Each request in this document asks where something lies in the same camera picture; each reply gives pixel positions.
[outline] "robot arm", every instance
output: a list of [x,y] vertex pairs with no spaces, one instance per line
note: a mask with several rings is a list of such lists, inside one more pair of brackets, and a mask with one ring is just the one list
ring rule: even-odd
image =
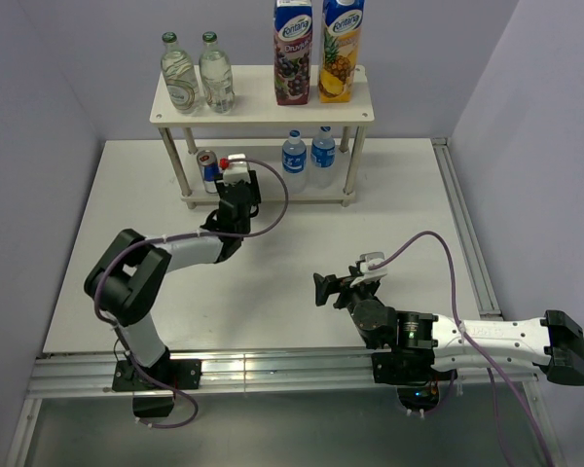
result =
[[[346,308],[372,355],[378,383],[414,385],[447,380],[454,370],[487,368],[488,361],[464,340],[454,319],[431,313],[398,311],[376,297],[386,268],[370,269],[382,253],[363,255],[350,275],[313,276],[317,306],[339,294],[334,307]],[[584,385],[584,334],[566,313],[548,310],[544,318],[497,322],[463,320],[467,334],[501,366],[540,369],[551,382]]]
[[[142,369],[161,382],[173,383],[178,369],[158,336],[150,310],[165,274],[193,265],[222,263],[242,244],[241,237],[202,236],[204,232],[250,233],[251,219],[259,213],[261,196],[255,171],[249,170],[244,159],[244,155],[237,155],[230,156],[227,162],[221,161],[223,174],[216,182],[220,197],[218,209],[209,214],[196,237],[137,248],[113,269],[101,291],[101,309],[115,318]],[[111,262],[126,248],[144,239],[133,230],[120,232],[87,277],[85,292],[93,298]]]

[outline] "grape juice carton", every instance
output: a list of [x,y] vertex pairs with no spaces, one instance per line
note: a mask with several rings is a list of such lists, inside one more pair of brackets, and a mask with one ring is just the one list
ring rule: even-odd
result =
[[324,0],[320,102],[349,102],[361,39],[365,0]]
[[274,1],[274,94],[279,105],[310,99],[311,0]]

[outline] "soda can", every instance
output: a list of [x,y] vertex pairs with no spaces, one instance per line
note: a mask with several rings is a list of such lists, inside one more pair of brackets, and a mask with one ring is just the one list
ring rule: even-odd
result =
[[207,193],[215,194],[216,176],[220,174],[218,160],[213,151],[203,150],[197,153],[197,165],[201,171],[201,180]]

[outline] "purple wall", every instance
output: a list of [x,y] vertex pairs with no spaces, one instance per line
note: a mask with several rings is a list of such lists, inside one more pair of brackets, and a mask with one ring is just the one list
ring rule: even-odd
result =
[[0,0],[0,465],[52,315],[99,143],[15,0]]
[[[454,134],[456,170],[509,318],[584,327],[584,0],[521,0]],[[584,466],[584,388],[544,385]]]
[[[273,62],[274,0],[20,0],[104,139],[152,139],[161,35],[193,58],[219,32],[236,64]],[[314,0],[315,7],[322,0]],[[376,136],[448,136],[517,0],[371,0],[360,62],[372,83]],[[315,8],[314,17],[320,18]],[[316,34],[317,53],[320,36]],[[198,135],[217,134],[200,130]],[[218,133],[232,137],[243,133]],[[256,136],[277,135],[256,128]]]

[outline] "glass bottle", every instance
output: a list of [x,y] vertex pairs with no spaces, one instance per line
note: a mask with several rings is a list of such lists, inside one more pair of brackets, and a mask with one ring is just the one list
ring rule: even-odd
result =
[[177,110],[191,114],[201,107],[201,92],[191,56],[177,43],[174,32],[163,34],[166,47],[161,68],[171,102]]
[[232,110],[236,100],[232,64],[219,47],[216,33],[203,34],[203,44],[205,48],[199,59],[199,70],[205,101],[214,112],[226,114]]

